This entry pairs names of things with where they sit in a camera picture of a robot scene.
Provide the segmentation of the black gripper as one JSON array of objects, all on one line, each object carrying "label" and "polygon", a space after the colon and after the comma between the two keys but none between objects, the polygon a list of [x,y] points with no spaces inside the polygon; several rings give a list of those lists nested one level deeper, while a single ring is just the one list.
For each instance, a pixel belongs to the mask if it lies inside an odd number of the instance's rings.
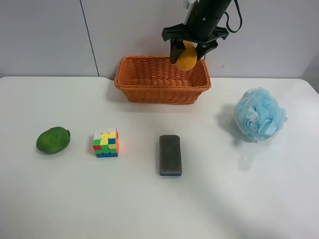
[{"label": "black gripper", "polygon": [[198,43],[196,46],[197,61],[217,48],[217,39],[226,39],[229,31],[218,27],[226,12],[229,0],[192,0],[185,23],[166,27],[162,31],[164,41],[170,40],[170,62],[175,63],[184,52],[184,40]]}]

